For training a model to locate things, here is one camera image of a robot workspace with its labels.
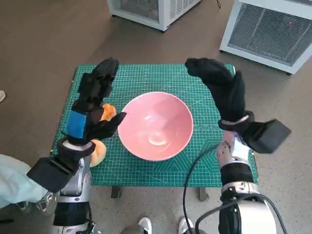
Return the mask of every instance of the pink bowl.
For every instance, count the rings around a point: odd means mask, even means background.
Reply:
[[[172,158],[192,137],[192,114],[183,101],[171,94],[142,94],[122,111],[127,115],[118,127],[120,140],[128,151],[141,159]]]

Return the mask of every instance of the white appliance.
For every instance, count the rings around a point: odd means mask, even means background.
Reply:
[[[119,16],[161,31],[201,0],[107,0],[112,16]]]
[[[312,55],[312,5],[234,0],[220,51],[295,74]]]

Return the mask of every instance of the bowl rim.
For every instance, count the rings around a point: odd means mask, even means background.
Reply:
[[[180,154],[180,153],[185,149],[185,147],[190,143],[190,141],[191,141],[191,139],[192,139],[192,136],[193,136],[193,132],[194,132],[194,119],[193,119],[192,112],[190,111],[189,107],[185,104],[184,101],[182,101],[180,98],[178,98],[177,96],[175,96],[175,95],[173,95],[173,94],[169,94],[169,93],[161,92],[161,91],[148,92],[148,93],[144,93],[144,94],[141,94],[141,95],[135,97],[134,99],[132,99],[131,101],[129,101],[129,102],[124,106],[124,108],[122,109],[122,112],[124,112],[125,108],[126,108],[128,105],[130,105],[131,102],[135,101],[137,98],[140,98],[140,97],[145,96],[145,95],[153,94],[153,93],[160,93],[160,94],[170,95],[170,96],[172,96],[172,97],[178,99],[178,100],[186,107],[186,109],[188,110],[188,114],[190,115],[191,121],[192,121],[192,129],[191,129],[191,133],[190,133],[189,138],[187,139],[187,141],[186,141],[186,143],[183,145],[183,147],[181,147],[181,150],[179,150],[178,152],[176,152],[176,153],[174,153],[174,154],[171,154],[171,155],[169,155],[169,156],[167,156],[167,157],[165,157],[165,158],[162,158],[162,159],[148,160],[148,159],[146,159],[146,158],[142,158],[142,157],[140,157],[140,156],[138,156],[138,155],[132,153],[132,152],[127,148],[127,146],[125,146],[125,144],[123,143],[122,137],[120,137],[120,134],[119,134],[119,126],[118,126],[118,128],[117,128],[117,132],[118,132],[118,136],[119,136],[119,139],[120,139],[122,145],[127,149],[127,151],[128,151],[129,153],[131,153],[131,154],[133,154],[134,156],[136,156],[136,157],[138,157],[138,158],[141,158],[141,159],[143,159],[143,160],[145,160],[145,161],[160,162],[160,161],[165,161],[165,160],[168,160],[168,159],[171,159],[171,158],[177,156],[177,155]]]

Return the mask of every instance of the table leg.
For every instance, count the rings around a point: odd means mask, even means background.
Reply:
[[[206,188],[205,187],[200,187],[197,188],[198,189],[198,197],[200,201],[206,201],[209,198],[209,195],[206,192]]]
[[[122,194],[122,187],[121,186],[113,186],[111,198],[121,198]]]

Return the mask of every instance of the blue patch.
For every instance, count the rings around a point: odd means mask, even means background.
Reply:
[[[83,138],[83,131],[86,125],[87,116],[80,114],[76,111],[70,111],[68,122],[66,126],[66,132],[71,137]]]

